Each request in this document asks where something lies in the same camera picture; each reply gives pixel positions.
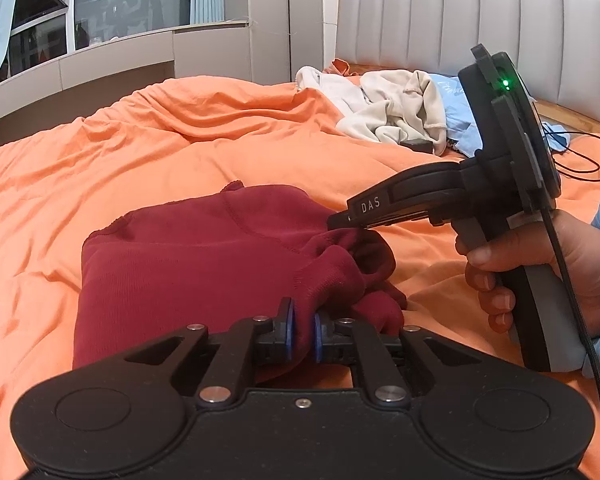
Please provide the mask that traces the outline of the light blue garment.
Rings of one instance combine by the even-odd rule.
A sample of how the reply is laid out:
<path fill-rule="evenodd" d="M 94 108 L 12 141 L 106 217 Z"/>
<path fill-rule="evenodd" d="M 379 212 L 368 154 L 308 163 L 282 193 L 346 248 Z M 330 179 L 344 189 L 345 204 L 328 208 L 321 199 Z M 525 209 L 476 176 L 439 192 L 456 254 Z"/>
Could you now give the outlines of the light blue garment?
<path fill-rule="evenodd" d="M 451 148 L 466 157 L 474 156 L 482 148 L 482 139 L 460 80 L 439 74 L 430 77 L 442 99 Z M 552 152 L 562 153 L 568 148 L 570 134 L 565 127 L 542 122 L 542 130 Z"/>

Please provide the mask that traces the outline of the white crumpled garment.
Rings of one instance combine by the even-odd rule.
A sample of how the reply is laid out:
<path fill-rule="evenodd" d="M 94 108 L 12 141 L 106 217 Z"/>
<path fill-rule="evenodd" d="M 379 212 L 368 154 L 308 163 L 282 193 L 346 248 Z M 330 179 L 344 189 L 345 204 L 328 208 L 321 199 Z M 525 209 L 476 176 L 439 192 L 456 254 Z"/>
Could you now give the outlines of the white crumpled garment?
<path fill-rule="evenodd" d="M 303 66 L 296 73 L 299 90 L 310 88 L 326 96 L 343 116 L 350 116 L 370 105 L 363 90 L 341 75 L 326 74 L 317 68 Z"/>

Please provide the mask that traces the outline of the dark window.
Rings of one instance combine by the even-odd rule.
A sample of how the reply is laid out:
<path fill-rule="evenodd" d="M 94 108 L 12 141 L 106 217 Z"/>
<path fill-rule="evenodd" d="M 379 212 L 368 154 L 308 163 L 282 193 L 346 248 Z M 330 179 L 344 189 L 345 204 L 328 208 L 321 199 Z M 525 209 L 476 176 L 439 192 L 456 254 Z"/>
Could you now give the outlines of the dark window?
<path fill-rule="evenodd" d="M 16 0 L 0 82 L 110 40 L 190 22 L 190 0 Z"/>

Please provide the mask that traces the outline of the grey wardrobe unit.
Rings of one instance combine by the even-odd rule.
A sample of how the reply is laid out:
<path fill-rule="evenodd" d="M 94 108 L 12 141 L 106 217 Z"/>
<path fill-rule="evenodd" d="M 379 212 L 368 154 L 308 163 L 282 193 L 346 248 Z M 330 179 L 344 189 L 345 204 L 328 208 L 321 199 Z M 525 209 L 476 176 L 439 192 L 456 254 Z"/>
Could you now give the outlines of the grey wardrobe unit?
<path fill-rule="evenodd" d="M 168 78 L 280 84 L 323 60 L 323 0 L 225 0 L 221 23 L 110 40 L 7 77 L 0 82 L 0 145 L 91 115 Z"/>

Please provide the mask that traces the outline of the grey padded headboard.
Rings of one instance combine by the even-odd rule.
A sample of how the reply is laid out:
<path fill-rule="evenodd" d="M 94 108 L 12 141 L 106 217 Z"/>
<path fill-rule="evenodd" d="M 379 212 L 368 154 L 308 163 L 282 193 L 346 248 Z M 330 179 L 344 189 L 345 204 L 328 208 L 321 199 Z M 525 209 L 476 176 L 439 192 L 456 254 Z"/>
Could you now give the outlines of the grey padded headboard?
<path fill-rule="evenodd" d="M 542 115 L 600 131 L 600 0 L 339 0 L 336 58 L 452 76 L 506 52 Z"/>

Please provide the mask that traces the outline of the dark red knit sweater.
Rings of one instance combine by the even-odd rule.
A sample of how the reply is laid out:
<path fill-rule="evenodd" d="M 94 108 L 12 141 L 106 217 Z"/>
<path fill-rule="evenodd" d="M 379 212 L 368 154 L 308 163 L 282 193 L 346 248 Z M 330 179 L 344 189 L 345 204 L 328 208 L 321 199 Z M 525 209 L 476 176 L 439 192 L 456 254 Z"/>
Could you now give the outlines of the dark red knit sweater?
<path fill-rule="evenodd" d="M 383 334 L 403 325 L 396 262 L 374 231 L 329 229 L 329 210 L 289 185 L 228 184 L 221 192 L 137 209 L 84 240 L 73 366 L 188 324 L 226 332 L 243 318 L 294 304 L 294 355 L 261 384 L 336 382 L 338 366 L 309 361 L 314 316 L 355 318 Z"/>

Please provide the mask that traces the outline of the beige crumpled garment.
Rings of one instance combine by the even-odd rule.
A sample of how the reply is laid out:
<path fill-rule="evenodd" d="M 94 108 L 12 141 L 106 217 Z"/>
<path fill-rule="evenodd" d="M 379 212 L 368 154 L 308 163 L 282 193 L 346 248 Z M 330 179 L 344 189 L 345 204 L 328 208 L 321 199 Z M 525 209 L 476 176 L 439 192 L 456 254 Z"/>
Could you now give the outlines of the beige crumpled garment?
<path fill-rule="evenodd" d="M 358 140 L 390 144 L 427 142 L 441 156 L 448 146 L 442 97 L 421 70 L 375 70 L 360 77 L 364 103 L 343 116 L 337 129 Z"/>

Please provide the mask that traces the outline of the orange duvet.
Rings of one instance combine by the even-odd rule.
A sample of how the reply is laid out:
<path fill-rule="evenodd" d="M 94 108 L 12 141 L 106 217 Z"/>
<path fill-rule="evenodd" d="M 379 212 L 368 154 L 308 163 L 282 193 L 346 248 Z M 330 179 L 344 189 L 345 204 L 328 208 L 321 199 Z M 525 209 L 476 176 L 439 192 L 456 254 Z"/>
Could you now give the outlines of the orange duvet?
<path fill-rule="evenodd" d="M 364 188 L 437 159 L 350 139 L 336 116 L 324 96 L 294 84 L 189 77 L 0 148 L 0 479 L 27 469 L 9 430 L 15 402 L 70 370 L 91 232 L 236 180 L 292 185 L 340 209 Z M 391 281 L 407 296 L 405 322 L 521 365 L 514 344 L 486 324 L 449 226 L 422 220 L 379 232 L 396 257 Z"/>

